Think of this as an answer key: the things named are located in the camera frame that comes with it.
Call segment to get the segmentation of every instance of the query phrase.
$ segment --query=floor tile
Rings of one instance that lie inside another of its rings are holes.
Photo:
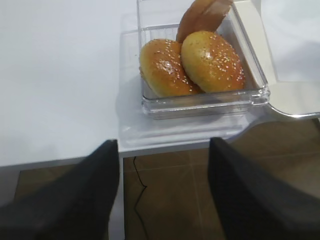
[[[53,181],[70,171],[75,165],[55,166],[24,170],[20,172],[19,182],[25,185]]]
[[[254,162],[293,187],[320,198],[320,153],[258,158]]]
[[[225,236],[210,192],[207,166],[192,166],[205,240],[224,240]]]
[[[18,183],[18,186],[16,187],[14,200],[19,200],[22,197],[25,197],[28,194],[31,194],[35,192],[36,190],[40,189],[44,185],[51,183],[51,181],[38,181],[34,183]]]
[[[313,121],[268,122],[232,143],[247,157],[260,158],[320,152],[320,131]]]
[[[208,164],[209,148],[190,150],[189,155],[192,165]]]
[[[192,169],[177,166],[139,171],[147,185],[137,210],[152,240],[202,239],[199,210]],[[124,175],[126,235],[128,239],[145,239],[134,211],[143,189],[136,172]]]
[[[135,171],[133,158],[127,158],[125,161],[125,171]],[[190,156],[188,151],[137,156],[135,164],[139,170],[186,166],[190,164]]]

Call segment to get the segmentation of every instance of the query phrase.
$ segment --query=white tabletop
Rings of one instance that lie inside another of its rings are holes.
[[[156,121],[142,113],[135,0],[0,0],[0,166],[123,156],[231,138],[261,112]]]

